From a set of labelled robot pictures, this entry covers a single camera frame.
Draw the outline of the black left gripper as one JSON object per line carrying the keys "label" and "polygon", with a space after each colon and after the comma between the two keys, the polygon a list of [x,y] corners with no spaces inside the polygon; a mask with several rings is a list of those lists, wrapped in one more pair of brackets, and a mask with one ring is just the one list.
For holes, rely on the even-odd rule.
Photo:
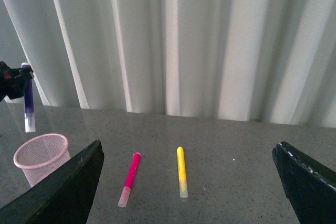
{"label": "black left gripper", "polygon": [[34,74],[33,69],[26,62],[21,68],[10,68],[5,62],[1,61],[1,101],[5,97],[18,99],[24,97],[28,81]]}

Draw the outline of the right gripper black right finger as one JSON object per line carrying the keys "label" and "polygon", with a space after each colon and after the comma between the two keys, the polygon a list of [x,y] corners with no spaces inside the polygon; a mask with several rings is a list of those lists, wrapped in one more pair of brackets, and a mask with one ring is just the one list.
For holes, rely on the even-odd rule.
{"label": "right gripper black right finger", "polygon": [[300,223],[335,223],[335,172],[287,142],[272,157]]}

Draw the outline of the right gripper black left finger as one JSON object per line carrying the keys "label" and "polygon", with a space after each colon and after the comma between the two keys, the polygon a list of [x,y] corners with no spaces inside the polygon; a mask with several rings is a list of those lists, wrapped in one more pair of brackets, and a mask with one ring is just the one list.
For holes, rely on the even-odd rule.
{"label": "right gripper black left finger", "polygon": [[102,145],[96,140],[1,208],[1,223],[86,223],[102,167]]}

